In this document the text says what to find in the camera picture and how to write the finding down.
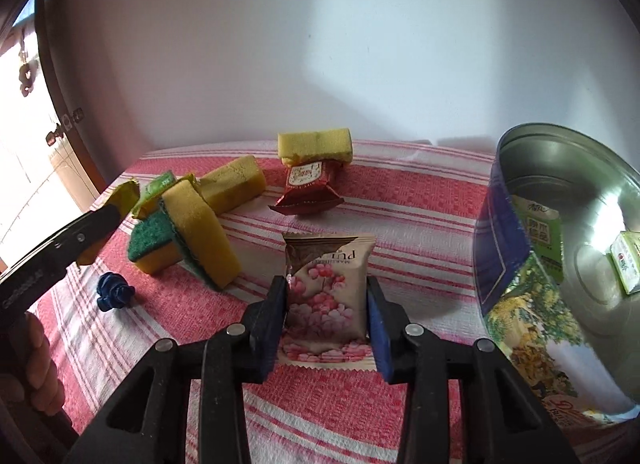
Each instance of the green tea packet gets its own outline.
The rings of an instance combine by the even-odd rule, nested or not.
[[[164,193],[167,189],[175,184],[175,176],[172,171],[165,171],[161,175],[151,180],[140,193],[140,199],[133,209],[131,214],[135,219],[147,218],[157,207],[155,200],[156,197]]]
[[[562,228],[560,213],[542,204],[511,195],[516,213],[546,272],[559,285],[562,274]]]
[[[640,290],[640,233],[622,231],[611,244],[611,257],[627,294]]]

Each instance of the finger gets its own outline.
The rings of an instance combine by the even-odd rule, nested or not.
[[[12,402],[24,399],[24,388],[14,376],[0,374],[0,398]]]
[[[58,390],[49,405],[45,408],[44,413],[46,415],[56,415],[60,410],[62,410],[62,406],[64,404],[65,386],[62,384],[62,381],[58,380]]]
[[[38,318],[36,318],[31,312],[26,313],[27,327],[29,330],[29,339],[33,348],[40,348],[44,341],[44,327]]]
[[[52,361],[49,365],[49,371],[47,377],[35,392],[31,394],[31,404],[36,410],[44,412],[46,407],[51,403],[58,391],[58,369],[56,364]]]
[[[36,390],[42,386],[42,383],[44,383],[50,364],[51,356],[49,355],[49,340],[44,338],[42,345],[31,352],[29,361],[27,361],[27,366],[24,369],[27,374],[27,381],[29,381],[29,384],[31,384],[31,386]]]

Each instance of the sponge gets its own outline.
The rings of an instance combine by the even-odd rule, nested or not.
[[[351,133],[349,128],[278,133],[278,157],[289,167],[323,159],[349,163],[353,160]]]
[[[174,227],[168,216],[156,211],[133,228],[127,255],[145,274],[156,274],[182,259],[173,237]]]
[[[200,179],[200,192],[217,215],[244,204],[267,187],[253,155],[232,160]]]
[[[207,285],[222,289],[240,274],[240,262],[216,214],[189,181],[166,190],[159,205],[174,226],[184,261]]]
[[[120,219],[124,220],[131,211],[131,208],[136,204],[140,196],[140,186],[138,183],[131,179],[123,184],[120,184],[113,190],[113,193],[109,196],[103,206],[116,206],[120,212]],[[87,247],[80,256],[76,258],[76,264],[78,265],[91,265],[98,257],[98,253],[107,244],[107,241],[111,238],[111,235],[96,241]]]

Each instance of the blue plastic flower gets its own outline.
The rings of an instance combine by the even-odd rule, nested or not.
[[[105,272],[98,280],[98,308],[102,312],[121,309],[129,304],[136,289],[115,272]]]

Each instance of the tablecloth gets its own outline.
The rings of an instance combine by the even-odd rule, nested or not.
[[[493,158],[425,144],[354,142],[354,160],[335,188],[345,203],[322,215],[285,217],[268,208],[282,194],[285,169],[275,141],[234,142],[148,153],[113,187],[131,177],[141,185],[171,169],[202,176],[242,155],[254,155],[267,190],[221,215],[243,267],[223,293],[175,265],[151,277],[127,260],[135,221],[128,217],[90,267],[72,266],[43,296],[37,314],[49,336],[66,387],[65,410],[82,431],[127,372],[156,339],[188,343],[238,321],[261,300],[271,278],[284,274],[284,231],[372,233],[369,261],[385,295],[410,320],[444,339],[471,344],[486,336],[476,299],[472,235]],[[133,306],[102,313],[98,277],[111,270],[136,288]],[[197,397],[191,386],[186,457],[197,460]],[[376,372],[316,370],[276,365],[263,385],[245,385],[248,439],[254,463],[394,462],[404,408],[403,385]],[[462,456],[460,395],[450,382],[451,457]],[[625,437],[624,427],[570,434],[584,462],[605,462]]]

